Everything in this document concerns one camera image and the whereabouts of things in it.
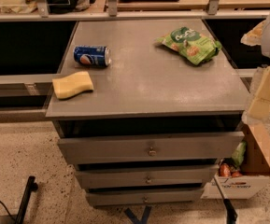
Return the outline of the blue pepsi can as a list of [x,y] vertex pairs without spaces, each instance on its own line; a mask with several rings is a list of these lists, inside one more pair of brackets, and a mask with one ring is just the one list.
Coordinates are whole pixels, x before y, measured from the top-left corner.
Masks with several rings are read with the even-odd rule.
[[73,55],[83,66],[105,68],[111,64],[110,49],[106,46],[76,46]]

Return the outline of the green snack bag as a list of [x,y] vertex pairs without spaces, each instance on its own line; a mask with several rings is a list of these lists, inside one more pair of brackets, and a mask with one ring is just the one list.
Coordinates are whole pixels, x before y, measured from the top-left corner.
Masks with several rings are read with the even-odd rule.
[[222,48],[219,41],[211,39],[192,28],[180,27],[156,39],[194,65],[210,61]]

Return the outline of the cardboard box with snacks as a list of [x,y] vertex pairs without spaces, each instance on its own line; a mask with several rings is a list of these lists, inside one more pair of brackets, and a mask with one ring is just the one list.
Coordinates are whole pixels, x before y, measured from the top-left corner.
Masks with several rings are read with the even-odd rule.
[[203,199],[249,199],[270,182],[270,134],[262,123],[245,125],[243,141],[231,158],[222,160],[205,185]]

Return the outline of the grey drawer cabinet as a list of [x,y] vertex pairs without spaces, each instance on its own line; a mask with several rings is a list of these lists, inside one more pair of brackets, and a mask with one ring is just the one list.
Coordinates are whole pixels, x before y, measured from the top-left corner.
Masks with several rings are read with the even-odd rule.
[[[94,85],[69,100],[52,98],[46,113],[65,138],[240,132],[248,91],[224,54],[193,66],[155,40],[187,26],[207,35],[199,19],[81,21],[70,47],[103,45],[111,65],[89,69]],[[77,171],[217,165],[219,159],[72,164]],[[204,189],[189,183],[150,187],[84,189],[87,193],[145,189]]]

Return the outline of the black stand leg right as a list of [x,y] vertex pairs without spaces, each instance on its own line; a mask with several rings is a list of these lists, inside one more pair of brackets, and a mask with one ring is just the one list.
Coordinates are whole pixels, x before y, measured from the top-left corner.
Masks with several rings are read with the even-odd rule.
[[214,181],[216,183],[216,186],[220,192],[224,206],[226,208],[226,215],[227,215],[226,224],[236,224],[238,214],[236,213],[234,206],[232,205],[231,201],[227,198],[226,194],[223,191],[222,185],[216,176],[214,177]]

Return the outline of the black stand leg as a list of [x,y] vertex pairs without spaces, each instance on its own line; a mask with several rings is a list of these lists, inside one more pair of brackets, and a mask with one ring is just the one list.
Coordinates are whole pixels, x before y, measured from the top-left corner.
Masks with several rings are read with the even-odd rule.
[[27,211],[28,203],[31,198],[31,194],[38,190],[38,185],[36,183],[36,178],[34,176],[29,176],[24,193],[22,195],[20,208],[18,214],[16,215],[14,224],[23,224],[24,217]]
[[227,198],[226,194],[223,191],[222,185],[216,176],[214,177],[214,181],[216,183],[216,186],[220,192],[224,206],[226,208],[226,215],[227,215],[226,224],[236,224],[238,214],[236,213],[234,206],[232,205],[231,201]]

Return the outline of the middle grey drawer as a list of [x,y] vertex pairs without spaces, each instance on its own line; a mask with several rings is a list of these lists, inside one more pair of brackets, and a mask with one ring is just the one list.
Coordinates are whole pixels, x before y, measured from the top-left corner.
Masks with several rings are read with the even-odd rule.
[[76,178],[84,189],[204,184],[211,180],[217,169],[217,165],[123,168],[77,171]]

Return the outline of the yellow sponge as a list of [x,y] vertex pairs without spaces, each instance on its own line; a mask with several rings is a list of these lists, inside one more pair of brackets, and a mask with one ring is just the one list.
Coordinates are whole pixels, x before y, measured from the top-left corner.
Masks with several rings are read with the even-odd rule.
[[93,91],[91,77],[88,72],[76,72],[72,75],[55,78],[52,81],[55,95],[58,99],[68,99],[84,91]]

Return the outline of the top grey drawer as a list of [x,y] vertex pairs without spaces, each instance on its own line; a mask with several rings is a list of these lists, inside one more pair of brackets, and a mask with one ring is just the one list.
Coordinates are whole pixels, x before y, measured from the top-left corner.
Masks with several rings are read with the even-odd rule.
[[58,147],[70,164],[219,159],[243,138],[242,132],[106,136],[60,139]]

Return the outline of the black stand leg left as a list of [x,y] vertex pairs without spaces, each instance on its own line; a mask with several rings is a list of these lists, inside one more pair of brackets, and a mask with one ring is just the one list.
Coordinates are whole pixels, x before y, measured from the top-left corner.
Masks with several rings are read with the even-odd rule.
[[31,198],[31,194],[38,190],[38,185],[36,183],[36,178],[34,176],[29,176],[24,193],[22,195],[20,208],[18,214],[16,215],[14,224],[23,224],[24,217],[27,211],[28,203]]

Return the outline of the metal shelf rail frame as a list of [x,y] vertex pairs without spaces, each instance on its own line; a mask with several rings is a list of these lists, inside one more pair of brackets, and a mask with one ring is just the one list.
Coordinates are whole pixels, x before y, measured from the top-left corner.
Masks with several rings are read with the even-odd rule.
[[163,18],[264,18],[270,0],[179,0],[177,2],[130,2],[96,0],[83,12],[49,14],[0,13],[4,21],[107,21]]

